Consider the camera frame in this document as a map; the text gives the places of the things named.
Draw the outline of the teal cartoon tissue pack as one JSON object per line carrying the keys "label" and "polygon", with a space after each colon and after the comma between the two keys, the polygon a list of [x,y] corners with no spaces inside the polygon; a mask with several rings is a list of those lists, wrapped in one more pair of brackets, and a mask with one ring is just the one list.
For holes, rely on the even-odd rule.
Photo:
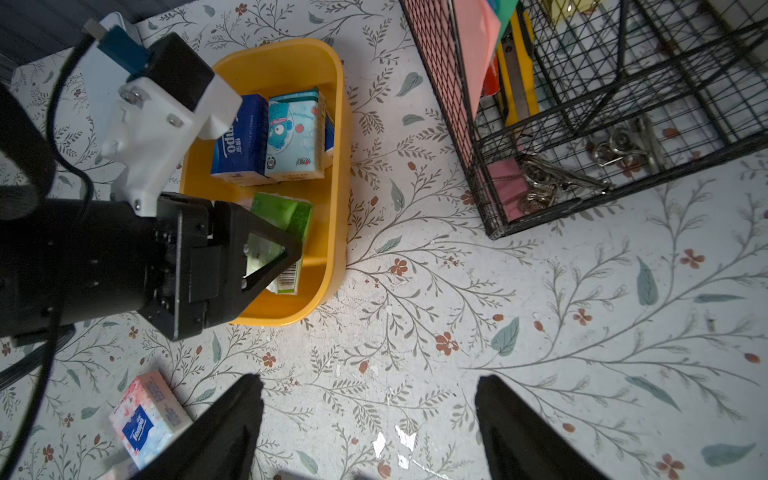
{"label": "teal cartoon tissue pack", "polygon": [[272,97],[266,176],[277,182],[322,179],[325,123],[325,98],[317,88]]}

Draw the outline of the green tissue pack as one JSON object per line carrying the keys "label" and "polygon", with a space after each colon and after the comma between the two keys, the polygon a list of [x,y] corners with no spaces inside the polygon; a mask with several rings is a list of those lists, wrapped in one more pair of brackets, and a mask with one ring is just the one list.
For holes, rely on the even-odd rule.
{"label": "green tissue pack", "polygon": [[273,240],[264,235],[251,233],[248,237],[245,276],[254,274],[267,267],[286,251],[297,252],[296,248],[286,245],[285,238],[290,236],[301,242],[301,254],[298,259],[277,275],[266,290],[276,295],[295,296],[299,291],[306,241],[309,236],[313,205],[303,199],[284,197],[272,193],[257,193],[248,204],[248,210],[261,220],[280,230],[283,236]]}

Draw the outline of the dark blue tissue pack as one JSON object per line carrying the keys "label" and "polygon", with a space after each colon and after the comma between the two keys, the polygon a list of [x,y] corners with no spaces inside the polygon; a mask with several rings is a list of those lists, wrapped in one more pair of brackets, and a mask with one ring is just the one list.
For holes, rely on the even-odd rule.
{"label": "dark blue tissue pack", "polygon": [[215,143],[211,176],[240,187],[271,184],[265,172],[268,131],[268,100],[244,96],[232,126]]}
{"label": "dark blue tissue pack", "polygon": [[332,118],[329,115],[325,116],[324,127],[324,149],[326,153],[330,153],[334,148],[335,127]]}

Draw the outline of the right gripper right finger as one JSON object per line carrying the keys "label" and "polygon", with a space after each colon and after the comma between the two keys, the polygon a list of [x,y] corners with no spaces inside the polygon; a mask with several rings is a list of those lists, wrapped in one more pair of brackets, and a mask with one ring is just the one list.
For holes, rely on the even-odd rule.
{"label": "right gripper right finger", "polygon": [[605,477],[499,377],[479,379],[475,407],[491,479]]}

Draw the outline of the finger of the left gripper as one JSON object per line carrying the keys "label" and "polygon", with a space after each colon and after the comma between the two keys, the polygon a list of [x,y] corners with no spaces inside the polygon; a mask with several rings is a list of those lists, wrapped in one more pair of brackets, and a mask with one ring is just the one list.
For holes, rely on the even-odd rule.
{"label": "finger of the left gripper", "polygon": [[245,270],[243,279],[249,275],[265,273],[270,264],[286,252],[299,255],[289,265],[257,289],[258,296],[239,314],[238,321],[272,321],[287,316],[285,310],[289,300],[298,295],[299,281],[303,266],[303,203],[302,202],[239,202],[252,216],[255,216],[298,242],[298,248],[287,248],[281,243],[269,240],[263,235],[250,233],[245,245]]}

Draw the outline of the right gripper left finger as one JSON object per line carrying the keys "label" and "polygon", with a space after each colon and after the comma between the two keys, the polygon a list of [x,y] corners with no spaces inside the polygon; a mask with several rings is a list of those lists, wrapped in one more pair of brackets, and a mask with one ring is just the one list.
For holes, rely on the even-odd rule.
{"label": "right gripper left finger", "polygon": [[255,458],[264,402],[257,374],[238,379],[136,479],[247,479]]}

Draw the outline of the yellow storage box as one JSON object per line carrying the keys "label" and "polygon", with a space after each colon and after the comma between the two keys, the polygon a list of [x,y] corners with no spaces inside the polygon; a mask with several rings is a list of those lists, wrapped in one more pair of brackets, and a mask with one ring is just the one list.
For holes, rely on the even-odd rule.
{"label": "yellow storage box", "polygon": [[316,87],[325,97],[334,123],[333,161],[323,178],[262,188],[312,204],[303,268],[297,294],[263,292],[235,321],[259,327],[290,325],[330,300],[345,276],[352,121],[342,61],[323,41],[294,39],[232,53],[212,68],[240,95],[272,97]]}

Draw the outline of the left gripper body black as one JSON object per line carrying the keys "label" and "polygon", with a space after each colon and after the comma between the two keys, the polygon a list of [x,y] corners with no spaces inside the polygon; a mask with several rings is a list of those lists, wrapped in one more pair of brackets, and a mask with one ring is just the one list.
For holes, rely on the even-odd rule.
{"label": "left gripper body black", "polygon": [[210,200],[164,194],[154,217],[125,202],[49,199],[1,223],[1,334],[136,312],[170,340],[225,322],[223,249]]}

